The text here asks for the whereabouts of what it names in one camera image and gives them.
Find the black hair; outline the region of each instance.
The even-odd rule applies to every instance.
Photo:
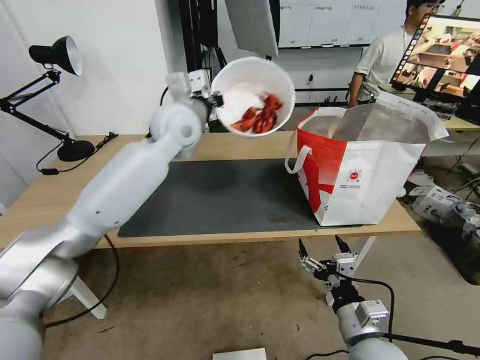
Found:
[[[406,10],[405,10],[405,15],[408,18],[409,17],[409,10],[411,6],[414,6],[416,8],[421,7],[422,5],[427,5],[427,4],[443,4],[445,0],[406,0]]]

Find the desk lamp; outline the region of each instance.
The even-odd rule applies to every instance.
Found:
[[[28,53],[33,61],[42,64],[43,67],[48,71],[36,80],[11,93],[7,97],[1,98],[0,110],[13,115],[27,124],[30,124],[37,129],[40,129],[43,132],[61,140],[63,145],[57,151],[57,155],[60,160],[65,162],[74,162],[88,158],[94,153],[95,150],[95,147],[91,142],[85,140],[74,140],[70,137],[68,132],[63,133],[51,126],[42,124],[41,122],[17,110],[17,107],[20,105],[26,103],[30,99],[33,99],[37,95],[43,93],[60,82],[61,71],[54,68],[54,65],[59,66],[66,72],[73,75],[79,76],[82,74],[82,61],[80,59],[75,41],[70,36],[64,36],[55,41],[52,46],[32,45],[28,49]],[[37,91],[21,94],[25,90],[45,79],[49,79],[51,83],[45,85]]]

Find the monitor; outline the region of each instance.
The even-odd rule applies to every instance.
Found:
[[[480,88],[480,19],[426,15],[390,81],[415,100],[462,102]]]

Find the lamp arm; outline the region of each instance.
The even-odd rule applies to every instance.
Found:
[[[68,133],[63,134],[63,133],[55,130],[54,128],[52,128],[48,125],[42,124],[41,122],[39,122],[39,121],[31,118],[30,116],[27,116],[24,113],[17,110],[18,106],[26,103],[28,100],[33,99],[37,95],[39,95],[39,94],[43,93],[44,91],[54,87],[55,85],[57,85],[60,82],[60,74],[61,74],[61,72],[58,71],[58,70],[49,70],[46,73],[44,73],[42,76],[40,76],[39,78],[37,78],[34,81],[28,83],[27,85],[21,87],[17,91],[11,93],[10,95],[8,95],[4,98],[0,98],[0,110],[16,117],[17,119],[22,120],[23,122],[25,122],[29,125],[32,125],[33,127],[37,128],[39,130],[42,130],[43,132],[45,132],[45,133],[63,141],[64,143],[73,142],[73,140],[70,138]],[[45,85],[44,87],[42,87],[41,89],[39,89],[37,91],[34,91],[30,94],[26,94],[26,95],[21,96],[20,101],[15,102],[15,103],[13,102],[13,101],[16,100],[16,98],[20,99],[20,97],[19,97],[20,93],[22,93],[25,90],[31,88],[35,84],[38,84],[39,82],[41,82],[44,79],[50,79],[51,83]]]

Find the white t-shirt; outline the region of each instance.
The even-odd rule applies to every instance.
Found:
[[[375,98],[379,96],[379,85],[390,82],[412,36],[413,34],[407,33],[405,27],[402,26],[398,30],[375,39],[363,52],[355,69],[356,73],[365,75],[358,92],[359,101],[369,100],[370,93],[373,93]]]

